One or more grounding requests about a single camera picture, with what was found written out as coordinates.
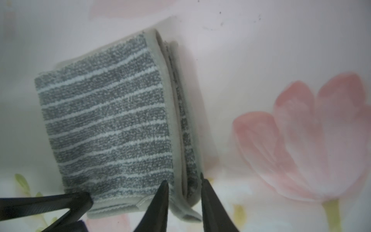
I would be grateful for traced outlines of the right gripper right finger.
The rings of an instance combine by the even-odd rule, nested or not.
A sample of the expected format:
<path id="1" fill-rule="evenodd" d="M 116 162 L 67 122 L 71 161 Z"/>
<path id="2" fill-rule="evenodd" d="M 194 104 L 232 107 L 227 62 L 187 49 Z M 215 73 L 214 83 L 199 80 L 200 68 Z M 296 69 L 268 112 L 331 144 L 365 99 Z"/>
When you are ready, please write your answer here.
<path id="1" fill-rule="evenodd" d="M 239 232 L 234 225 L 210 182 L 201 173 L 203 229 L 205 232 Z"/>

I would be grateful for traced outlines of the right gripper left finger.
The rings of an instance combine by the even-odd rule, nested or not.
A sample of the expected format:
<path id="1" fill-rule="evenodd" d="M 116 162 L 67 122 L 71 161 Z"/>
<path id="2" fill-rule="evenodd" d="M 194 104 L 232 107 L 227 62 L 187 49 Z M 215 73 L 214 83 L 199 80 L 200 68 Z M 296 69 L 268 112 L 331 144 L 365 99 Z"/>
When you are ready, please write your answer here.
<path id="1" fill-rule="evenodd" d="M 169 184 L 164 180 L 134 232 L 166 232 L 168 209 Z"/>

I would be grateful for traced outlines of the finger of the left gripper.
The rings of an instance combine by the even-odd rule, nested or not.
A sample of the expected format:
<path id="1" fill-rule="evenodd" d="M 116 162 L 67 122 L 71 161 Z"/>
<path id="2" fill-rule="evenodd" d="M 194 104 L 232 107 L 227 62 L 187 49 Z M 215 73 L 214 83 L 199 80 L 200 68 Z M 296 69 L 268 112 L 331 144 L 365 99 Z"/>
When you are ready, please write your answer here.
<path id="1" fill-rule="evenodd" d="M 44 229 L 45 232 L 87 232 L 81 217 L 92 208 L 88 192 L 31 197 L 1 198 L 1 221 L 68 209 L 68 212 Z"/>

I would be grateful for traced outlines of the grey striped square dishcloth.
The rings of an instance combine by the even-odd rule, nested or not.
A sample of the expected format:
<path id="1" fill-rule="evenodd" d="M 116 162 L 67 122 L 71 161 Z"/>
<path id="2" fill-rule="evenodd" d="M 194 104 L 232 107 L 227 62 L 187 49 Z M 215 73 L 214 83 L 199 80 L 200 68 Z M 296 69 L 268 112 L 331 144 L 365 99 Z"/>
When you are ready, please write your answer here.
<path id="1" fill-rule="evenodd" d="M 202 162 L 177 44 L 155 29 L 34 81 L 67 193 L 86 191 L 91 219 L 144 212 L 163 181 L 169 208 L 200 222 Z"/>

